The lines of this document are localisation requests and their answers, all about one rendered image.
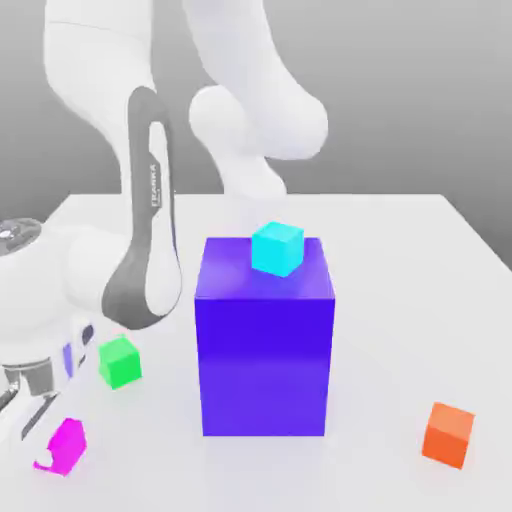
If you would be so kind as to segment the small magenta cube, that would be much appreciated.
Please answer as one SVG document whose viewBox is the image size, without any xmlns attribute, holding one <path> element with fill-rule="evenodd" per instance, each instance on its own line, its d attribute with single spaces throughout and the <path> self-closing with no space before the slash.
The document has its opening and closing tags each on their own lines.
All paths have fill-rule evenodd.
<svg viewBox="0 0 512 512">
<path fill-rule="evenodd" d="M 67 476 L 87 448 L 83 423 L 78 419 L 65 418 L 48 441 L 46 450 L 51 455 L 51 463 L 43 465 L 33 462 L 33 468 Z"/>
</svg>

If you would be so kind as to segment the small orange cube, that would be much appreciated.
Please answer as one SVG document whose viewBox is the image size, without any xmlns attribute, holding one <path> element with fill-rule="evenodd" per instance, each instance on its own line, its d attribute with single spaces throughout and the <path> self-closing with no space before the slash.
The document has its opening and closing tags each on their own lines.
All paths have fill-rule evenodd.
<svg viewBox="0 0 512 512">
<path fill-rule="evenodd" d="M 468 450 L 475 415 L 434 402 L 427 422 L 421 454 L 461 470 Z"/>
</svg>

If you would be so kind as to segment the large blue box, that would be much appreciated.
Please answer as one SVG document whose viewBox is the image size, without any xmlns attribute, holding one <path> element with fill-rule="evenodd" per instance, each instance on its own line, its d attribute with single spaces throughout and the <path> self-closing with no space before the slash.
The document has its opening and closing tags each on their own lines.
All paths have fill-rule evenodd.
<svg viewBox="0 0 512 512">
<path fill-rule="evenodd" d="M 207 239 L 194 297 L 206 436 L 321 436 L 335 293 L 319 239 L 282 278 L 251 267 L 247 238 Z"/>
</svg>

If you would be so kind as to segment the small green cube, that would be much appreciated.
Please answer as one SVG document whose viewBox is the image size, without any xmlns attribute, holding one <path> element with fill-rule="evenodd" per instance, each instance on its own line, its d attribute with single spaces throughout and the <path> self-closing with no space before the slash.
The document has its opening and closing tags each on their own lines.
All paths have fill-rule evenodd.
<svg viewBox="0 0 512 512">
<path fill-rule="evenodd" d="M 112 390 L 142 377 L 140 353 L 121 336 L 99 346 L 99 373 Z"/>
</svg>

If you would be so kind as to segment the small cyan cube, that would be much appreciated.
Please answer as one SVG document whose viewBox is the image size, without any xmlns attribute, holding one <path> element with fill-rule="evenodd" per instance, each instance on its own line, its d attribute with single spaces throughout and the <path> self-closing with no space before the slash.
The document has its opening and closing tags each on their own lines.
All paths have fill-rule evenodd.
<svg viewBox="0 0 512 512">
<path fill-rule="evenodd" d="M 304 259 L 304 230 L 269 222 L 251 237 L 251 267 L 279 277 L 294 272 Z"/>
</svg>

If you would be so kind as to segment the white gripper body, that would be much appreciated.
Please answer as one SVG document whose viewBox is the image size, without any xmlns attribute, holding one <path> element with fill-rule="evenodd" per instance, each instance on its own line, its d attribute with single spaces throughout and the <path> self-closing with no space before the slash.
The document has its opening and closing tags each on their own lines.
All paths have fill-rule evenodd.
<svg viewBox="0 0 512 512">
<path fill-rule="evenodd" d="M 0 460 L 7 460 L 41 420 L 60 393 L 32 396 L 22 390 L 0 393 Z"/>
</svg>

